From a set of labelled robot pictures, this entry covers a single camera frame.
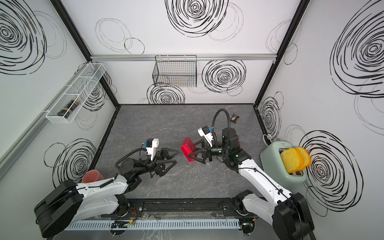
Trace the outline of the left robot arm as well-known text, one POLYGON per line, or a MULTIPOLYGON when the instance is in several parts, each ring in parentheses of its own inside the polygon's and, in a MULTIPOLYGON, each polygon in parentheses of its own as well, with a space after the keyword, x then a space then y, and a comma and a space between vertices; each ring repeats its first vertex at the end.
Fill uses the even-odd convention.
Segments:
POLYGON ((174 157, 180 151, 162 148, 160 151, 138 148, 119 159, 115 177, 93 183, 62 182, 34 208, 36 224, 43 238, 52 238, 70 224, 98 215, 128 211, 125 193, 140 183, 140 175, 164 176, 177 164, 174 157))

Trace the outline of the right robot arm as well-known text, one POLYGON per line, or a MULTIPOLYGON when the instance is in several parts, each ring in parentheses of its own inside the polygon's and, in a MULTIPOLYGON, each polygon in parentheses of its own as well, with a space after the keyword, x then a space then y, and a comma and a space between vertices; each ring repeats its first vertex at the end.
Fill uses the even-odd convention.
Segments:
POLYGON ((232 171, 248 180, 259 193, 244 191, 236 196, 240 215, 254 214, 270 224, 281 240, 314 240, 315 225, 307 200, 300 193, 293 194, 265 173, 240 146, 235 129, 227 126, 218 142, 215 127, 203 126, 198 130, 201 139, 193 143, 189 138, 182 143, 182 152, 193 162, 205 164, 213 156, 221 156, 232 171))

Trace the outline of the left red jewelry box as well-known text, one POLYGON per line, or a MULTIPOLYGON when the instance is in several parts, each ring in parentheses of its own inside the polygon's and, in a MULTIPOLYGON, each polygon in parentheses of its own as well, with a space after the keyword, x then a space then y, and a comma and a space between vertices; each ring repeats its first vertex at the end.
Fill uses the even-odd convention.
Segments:
POLYGON ((193 143, 193 141, 190 138, 186 138, 182 142, 181 150, 189 162, 195 161, 194 159, 189 157, 190 154, 192 154, 193 152, 195 152, 197 150, 195 144, 193 143))

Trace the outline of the small dark snack wrapper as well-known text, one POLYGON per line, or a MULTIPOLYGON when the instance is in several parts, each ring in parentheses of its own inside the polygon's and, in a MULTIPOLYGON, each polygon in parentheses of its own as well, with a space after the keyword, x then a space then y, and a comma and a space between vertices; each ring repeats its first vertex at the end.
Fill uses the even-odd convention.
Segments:
POLYGON ((232 117, 230 118, 230 121, 233 123, 236 123, 239 118, 240 117, 238 115, 233 114, 232 117))

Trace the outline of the mint green toaster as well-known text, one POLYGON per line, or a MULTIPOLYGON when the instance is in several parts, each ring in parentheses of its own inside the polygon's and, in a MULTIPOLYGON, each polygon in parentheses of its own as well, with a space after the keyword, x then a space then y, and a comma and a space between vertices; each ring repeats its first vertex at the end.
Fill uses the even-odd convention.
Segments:
POLYGON ((290 175, 285 169, 281 153, 292 147, 293 146, 288 142, 277 141, 271 143, 260 154, 264 172, 279 185, 288 190, 303 184, 307 180, 305 171, 301 171, 299 174, 290 175))

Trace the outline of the pink plastic cup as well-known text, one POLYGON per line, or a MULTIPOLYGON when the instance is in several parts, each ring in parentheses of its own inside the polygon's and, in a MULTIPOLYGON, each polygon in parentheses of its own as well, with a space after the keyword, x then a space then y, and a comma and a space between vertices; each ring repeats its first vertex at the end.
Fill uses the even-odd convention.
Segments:
POLYGON ((97 170, 88 171, 82 178, 82 183, 94 183, 104 180, 104 176, 97 170))

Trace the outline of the front yellow toast slice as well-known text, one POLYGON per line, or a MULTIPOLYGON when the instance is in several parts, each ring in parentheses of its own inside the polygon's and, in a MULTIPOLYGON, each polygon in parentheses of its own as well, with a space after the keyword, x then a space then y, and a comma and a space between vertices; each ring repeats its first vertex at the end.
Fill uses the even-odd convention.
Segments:
POLYGON ((296 172, 302 165, 301 155, 294 148, 284 150, 281 159, 288 174, 296 172))

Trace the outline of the yellow toast slice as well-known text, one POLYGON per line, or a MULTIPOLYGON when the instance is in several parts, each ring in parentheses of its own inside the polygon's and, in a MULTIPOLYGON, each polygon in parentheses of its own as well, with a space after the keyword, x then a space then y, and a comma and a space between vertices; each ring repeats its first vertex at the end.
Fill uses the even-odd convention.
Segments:
POLYGON ((302 147, 297 147, 296 150, 300 153, 300 156, 302 158, 303 164, 302 166, 298 169, 298 171, 304 170, 306 167, 309 167, 312 163, 311 157, 309 153, 307 152, 306 149, 302 147))
POLYGON ((296 172, 302 165, 301 155, 294 148, 284 150, 281 159, 288 174, 296 172))

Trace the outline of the back yellow toast slice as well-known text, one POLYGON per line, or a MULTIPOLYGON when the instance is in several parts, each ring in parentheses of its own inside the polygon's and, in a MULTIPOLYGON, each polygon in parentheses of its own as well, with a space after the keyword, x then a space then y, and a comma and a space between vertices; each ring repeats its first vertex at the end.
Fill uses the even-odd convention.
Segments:
POLYGON ((312 163, 311 157, 309 153, 307 152, 306 149, 302 147, 297 147, 296 150, 300 153, 300 156, 302 158, 303 164, 302 166, 298 169, 298 171, 304 170, 306 167, 309 167, 312 163))

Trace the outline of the dark bottle in shelf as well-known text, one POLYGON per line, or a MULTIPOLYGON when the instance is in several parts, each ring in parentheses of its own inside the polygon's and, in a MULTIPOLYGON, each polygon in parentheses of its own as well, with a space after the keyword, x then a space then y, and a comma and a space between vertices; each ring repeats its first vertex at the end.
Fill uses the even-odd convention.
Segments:
POLYGON ((64 117, 67 119, 72 112, 80 105, 80 101, 78 99, 71 99, 58 113, 58 117, 64 117))

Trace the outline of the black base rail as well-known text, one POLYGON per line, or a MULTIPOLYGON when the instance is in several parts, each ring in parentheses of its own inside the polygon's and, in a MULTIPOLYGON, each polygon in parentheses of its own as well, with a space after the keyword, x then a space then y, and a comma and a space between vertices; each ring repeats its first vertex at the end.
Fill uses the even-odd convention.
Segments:
POLYGON ((210 212, 225 217, 247 215, 236 198, 191 198, 191 199, 127 199, 124 201, 138 217, 144 213, 210 212))

